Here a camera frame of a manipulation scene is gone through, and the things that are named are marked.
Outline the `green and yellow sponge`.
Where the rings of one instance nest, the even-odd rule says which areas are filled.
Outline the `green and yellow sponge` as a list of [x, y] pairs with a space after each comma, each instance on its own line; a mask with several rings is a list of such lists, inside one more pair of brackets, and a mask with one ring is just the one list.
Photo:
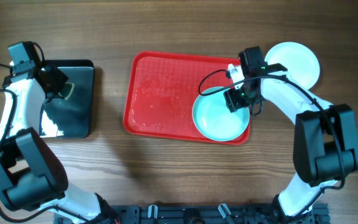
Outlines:
[[68, 100], [72, 93], [73, 90], [75, 88], [75, 84], [74, 83], [65, 83], [64, 87], [62, 88], [62, 90], [59, 92], [59, 95], [61, 97], [63, 97], [65, 100]]

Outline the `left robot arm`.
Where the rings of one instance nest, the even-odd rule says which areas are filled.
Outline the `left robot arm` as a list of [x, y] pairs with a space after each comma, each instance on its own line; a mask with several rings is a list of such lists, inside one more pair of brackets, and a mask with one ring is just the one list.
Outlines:
[[25, 210], [29, 220], [44, 212], [72, 223], [119, 223], [100, 195], [70, 183], [46, 138], [84, 138], [90, 131], [94, 65], [90, 60], [46, 60], [39, 44], [8, 48], [9, 74], [0, 122], [0, 217]]

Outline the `light blue plate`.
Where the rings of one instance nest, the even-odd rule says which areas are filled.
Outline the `light blue plate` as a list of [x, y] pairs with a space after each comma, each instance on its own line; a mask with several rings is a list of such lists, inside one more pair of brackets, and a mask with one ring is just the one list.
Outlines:
[[192, 109], [193, 123], [206, 138], [226, 142], [238, 138], [248, 128], [250, 112], [241, 108], [230, 112], [223, 92], [208, 96], [199, 95]]

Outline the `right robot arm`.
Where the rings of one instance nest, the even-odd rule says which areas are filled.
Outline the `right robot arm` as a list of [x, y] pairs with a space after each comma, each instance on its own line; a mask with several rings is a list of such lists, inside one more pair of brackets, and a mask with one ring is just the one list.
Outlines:
[[341, 190], [358, 170], [358, 135], [354, 111], [334, 105], [310, 89], [320, 76], [316, 55], [304, 45], [284, 42], [263, 54], [260, 47], [239, 53], [239, 65], [226, 76], [232, 85], [223, 93], [230, 112], [272, 102], [295, 125], [295, 175], [275, 196], [272, 219], [301, 220], [327, 190]]

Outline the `black rectangular water tray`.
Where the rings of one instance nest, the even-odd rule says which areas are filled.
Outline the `black rectangular water tray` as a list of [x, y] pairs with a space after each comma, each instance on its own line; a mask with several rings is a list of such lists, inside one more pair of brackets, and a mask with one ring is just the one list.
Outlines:
[[71, 97], [53, 99], [42, 105], [40, 136], [43, 138], [85, 138], [90, 133], [95, 70], [90, 60], [47, 60], [74, 83]]

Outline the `white round plate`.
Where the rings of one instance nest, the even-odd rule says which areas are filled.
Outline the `white round plate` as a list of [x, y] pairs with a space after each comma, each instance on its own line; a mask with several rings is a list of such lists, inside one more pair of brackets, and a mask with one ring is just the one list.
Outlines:
[[267, 52], [265, 61], [269, 65], [282, 64], [291, 77], [307, 90], [317, 83], [320, 76], [317, 56], [308, 47], [297, 42], [282, 42], [273, 46]]

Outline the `red plastic tray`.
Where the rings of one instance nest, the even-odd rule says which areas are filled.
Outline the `red plastic tray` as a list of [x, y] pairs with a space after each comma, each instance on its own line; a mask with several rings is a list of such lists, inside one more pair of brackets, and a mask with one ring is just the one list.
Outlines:
[[236, 58], [145, 51], [135, 56], [129, 80], [123, 126], [131, 134], [208, 142], [193, 123], [193, 103], [198, 87], [230, 84], [223, 74], [202, 79]]

